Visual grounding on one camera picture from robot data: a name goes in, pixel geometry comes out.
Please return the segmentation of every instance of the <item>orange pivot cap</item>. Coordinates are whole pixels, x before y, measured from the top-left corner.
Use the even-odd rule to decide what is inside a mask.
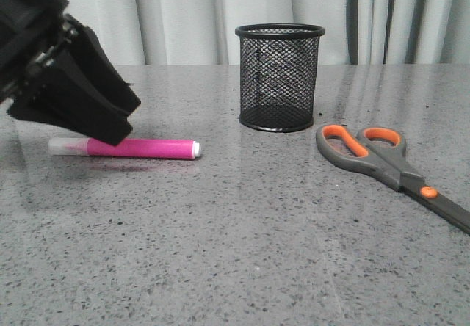
[[[433,199],[437,197],[438,194],[439,192],[431,186],[423,186],[421,188],[421,195],[423,195],[425,198]]]

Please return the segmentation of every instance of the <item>scissors blade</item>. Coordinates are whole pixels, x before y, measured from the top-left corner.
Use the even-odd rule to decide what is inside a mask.
[[[401,191],[444,218],[447,222],[470,234],[470,212],[454,201],[438,193],[435,198],[426,198],[422,188],[428,187],[424,180],[403,175],[400,179]]]

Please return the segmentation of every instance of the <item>gray speckled table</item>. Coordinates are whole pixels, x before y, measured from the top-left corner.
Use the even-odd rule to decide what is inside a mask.
[[[237,66],[120,67],[133,137],[197,161],[51,157],[60,128],[0,108],[1,325],[470,325],[470,236],[340,170],[315,130],[404,131],[470,207],[470,66],[325,66],[315,125],[241,126]]]

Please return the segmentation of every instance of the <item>black mesh pen holder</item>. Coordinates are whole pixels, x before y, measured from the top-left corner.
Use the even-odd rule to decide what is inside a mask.
[[[244,126],[298,131],[314,123],[320,26],[267,23],[235,29],[240,37],[240,116]]]

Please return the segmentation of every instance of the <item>scissors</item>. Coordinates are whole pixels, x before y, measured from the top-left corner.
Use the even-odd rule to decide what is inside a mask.
[[[449,223],[470,234],[470,212],[428,186],[424,178],[405,159],[406,139],[389,128],[364,128],[357,137],[336,124],[317,130],[317,147],[332,164],[343,170],[363,173],[404,192]],[[332,139],[341,140],[352,155],[339,151]]]

